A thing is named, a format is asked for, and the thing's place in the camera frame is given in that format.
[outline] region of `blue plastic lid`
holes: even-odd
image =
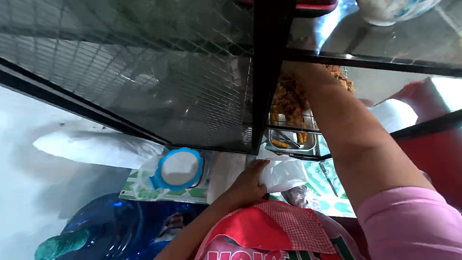
[[[196,158],[197,158],[198,168],[197,168],[196,175],[190,181],[188,181],[187,183],[182,184],[182,185],[172,185],[172,184],[168,184],[162,178],[162,165],[164,164],[165,160],[167,160],[167,158],[169,158],[171,155],[176,154],[178,152],[190,152],[190,153],[194,154],[196,156]],[[176,149],[176,150],[171,150],[169,153],[167,153],[166,156],[164,156],[162,159],[160,159],[159,164],[157,165],[157,170],[156,170],[154,176],[149,177],[149,180],[151,181],[151,184],[152,184],[152,186],[153,186],[153,188],[155,190],[158,189],[158,188],[163,188],[163,189],[169,189],[169,190],[172,190],[174,192],[177,192],[177,191],[189,188],[192,185],[194,185],[194,183],[202,175],[203,165],[204,165],[204,159],[201,157],[199,152],[196,151],[196,150],[192,150],[192,149],[187,148],[187,147],[179,148],[179,149]]]

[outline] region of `white bowl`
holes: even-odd
[[[359,14],[368,23],[388,26],[417,17],[441,0],[356,0]]]

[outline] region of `woman's arm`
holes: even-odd
[[[379,192],[402,186],[434,190],[371,112],[323,65],[284,62],[306,90],[314,118],[335,161],[353,208]]]
[[[154,259],[193,259],[209,230],[228,213],[252,204],[266,194],[266,186],[258,185],[261,171],[269,161],[255,160],[231,187],[186,226]]]

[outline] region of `white powder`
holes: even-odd
[[[178,152],[170,155],[163,163],[162,178],[170,185],[183,185],[196,175],[199,162],[190,152]]]

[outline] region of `pink sleeve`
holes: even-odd
[[[462,217],[437,192],[401,187],[364,201],[357,217],[371,258],[462,259]]]

